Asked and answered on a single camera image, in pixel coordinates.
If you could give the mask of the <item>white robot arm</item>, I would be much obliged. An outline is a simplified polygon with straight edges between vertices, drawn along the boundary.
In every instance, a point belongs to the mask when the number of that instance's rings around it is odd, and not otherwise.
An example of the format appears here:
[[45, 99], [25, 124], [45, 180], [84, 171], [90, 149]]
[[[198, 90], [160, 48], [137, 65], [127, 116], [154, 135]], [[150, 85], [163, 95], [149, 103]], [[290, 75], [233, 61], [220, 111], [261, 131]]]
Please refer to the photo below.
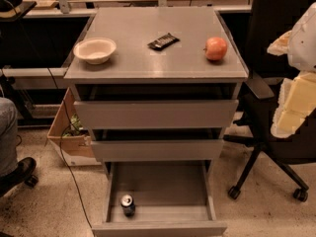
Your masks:
[[294, 79], [282, 81], [271, 126], [274, 137], [287, 138], [316, 109], [316, 3], [290, 31], [269, 45], [268, 53], [286, 54], [288, 64], [299, 71]]

